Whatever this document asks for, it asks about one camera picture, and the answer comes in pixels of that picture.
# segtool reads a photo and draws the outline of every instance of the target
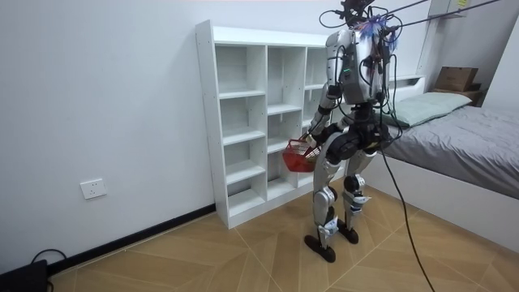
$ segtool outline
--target wooden floor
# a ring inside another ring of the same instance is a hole
[[[341,191],[340,184],[334,184]],[[56,292],[429,291],[400,201],[374,189],[358,221],[360,243],[332,240],[328,264],[302,242],[315,233],[311,197],[227,230],[210,215],[52,279]],[[336,210],[343,216],[342,202]],[[411,229],[436,291],[519,291],[519,255],[409,207]]]

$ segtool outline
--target humanoid robot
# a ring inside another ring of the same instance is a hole
[[[394,33],[382,28],[378,36],[361,37],[355,29],[367,19],[362,12],[374,0],[351,0],[341,4],[343,16],[350,29],[333,33],[326,41],[328,54],[327,83],[323,86],[319,108],[307,132],[307,140],[321,147],[314,170],[313,214],[317,238],[307,235],[305,244],[328,262],[335,261],[329,246],[330,238],[338,231],[350,243],[359,241],[355,221],[369,200],[363,194],[365,185],[360,173],[367,167],[377,150],[390,142],[388,127],[375,116],[388,99],[388,60],[390,44],[385,37]],[[340,122],[326,126],[333,109],[341,101],[353,106],[351,114]],[[328,184],[338,171],[341,161],[349,160],[344,191],[345,221],[338,219],[333,208],[337,192]]]

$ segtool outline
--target pillow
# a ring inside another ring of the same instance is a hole
[[[470,102],[468,97],[456,93],[424,93],[395,103],[397,121],[400,127],[414,127],[446,116]],[[390,115],[382,114],[382,119],[387,124],[396,126]]]

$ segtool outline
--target white wall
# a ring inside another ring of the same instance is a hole
[[[479,4],[486,0],[472,0]],[[500,62],[513,25],[519,14],[519,1],[501,0],[467,11],[463,18],[440,21],[435,45],[435,66],[427,72],[434,85],[442,66],[479,68],[474,82],[488,88]]]
[[[519,51],[519,20],[516,22],[510,40],[504,50],[501,63],[495,72],[494,81],[488,90],[483,107],[492,110],[505,110],[517,113],[517,52]]]
[[[195,24],[329,34],[317,17],[336,8],[1,1],[0,273],[48,247],[72,256],[213,203]],[[87,202],[79,183],[92,178],[108,195]]]

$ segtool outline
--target robot leg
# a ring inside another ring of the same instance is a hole
[[[369,165],[376,152],[357,151],[348,163],[347,176],[344,179],[342,199],[345,209],[345,223],[338,222],[339,232],[350,243],[358,243],[358,234],[355,231],[355,222],[362,211],[362,206],[370,199],[363,194],[366,182],[360,173]]]
[[[323,146],[322,153],[326,153],[328,146],[340,134],[332,134]],[[319,155],[314,170],[314,223],[317,227],[317,238],[311,235],[305,236],[305,244],[321,255],[329,263],[335,261],[335,251],[329,246],[330,238],[338,231],[337,215],[333,209],[333,203],[337,200],[337,192],[328,184],[339,170],[339,164],[333,164],[325,159],[325,155]]]

